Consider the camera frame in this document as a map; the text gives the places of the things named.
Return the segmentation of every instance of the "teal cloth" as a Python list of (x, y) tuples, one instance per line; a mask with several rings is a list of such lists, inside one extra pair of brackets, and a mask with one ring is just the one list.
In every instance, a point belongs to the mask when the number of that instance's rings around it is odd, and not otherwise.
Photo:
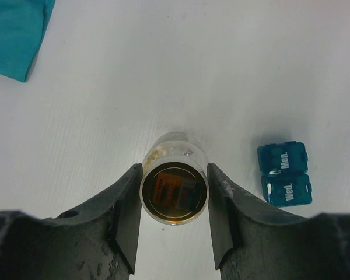
[(24, 82), (55, 0), (0, 0), (0, 74)]

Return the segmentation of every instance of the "blue pill box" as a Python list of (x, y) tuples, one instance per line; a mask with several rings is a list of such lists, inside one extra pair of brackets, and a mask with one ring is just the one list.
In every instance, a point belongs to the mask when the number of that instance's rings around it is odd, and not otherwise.
[(312, 187), (308, 175), (266, 177), (262, 176), (264, 199), (276, 207), (310, 204)]
[(301, 142), (270, 144), (258, 148), (259, 168), (264, 176), (296, 175), (306, 173), (307, 153)]

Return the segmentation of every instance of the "label inside jar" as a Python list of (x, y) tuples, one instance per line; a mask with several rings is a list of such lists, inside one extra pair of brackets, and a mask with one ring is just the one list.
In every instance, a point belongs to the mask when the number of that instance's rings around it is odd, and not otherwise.
[(201, 183), (167, 173), (157, 175), (152, 202), (161, 207), (194, 211), (200, 201)]

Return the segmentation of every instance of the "white background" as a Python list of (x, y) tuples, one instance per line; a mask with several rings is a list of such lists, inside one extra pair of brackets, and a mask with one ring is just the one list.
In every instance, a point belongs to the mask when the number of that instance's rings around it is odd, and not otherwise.
[[(256, 149), (301, 141), (313, 203), (350, 212), (350, 1), (57, 0), (27, 83), (0, 76), (0, 209), (57, 216), (165, 132), (261, 196)], [(220, 279), (208, 213), (142, 213), (134, 280)]]

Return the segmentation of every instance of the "scratch on gripper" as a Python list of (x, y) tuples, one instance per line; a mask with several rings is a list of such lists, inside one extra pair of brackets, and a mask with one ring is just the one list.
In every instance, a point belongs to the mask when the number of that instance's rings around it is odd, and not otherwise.
[(338, 218), (336, 216), (332, 217), (332, 224), (335, 227), (337, 237), (340, 240), (339, 247), (341, 250), (341, 254), (345, 258), (346, 266), (349, 268), (349, 271), (350, 271), (350, 262), (347, 261), (347, 258), (346, 258), (346, 254), (347, 254), (346, 250), (347, 250), (347, 247), (349, 246), (348, 239), (347, 239), (349, 234), (346, 233), (345, 230), (340, 226)]
[(228, 195), (233, 198), (233, 188), (230, 186), (230, 184), (227, 181), (223, 181), (224, 189), (227, 191)]

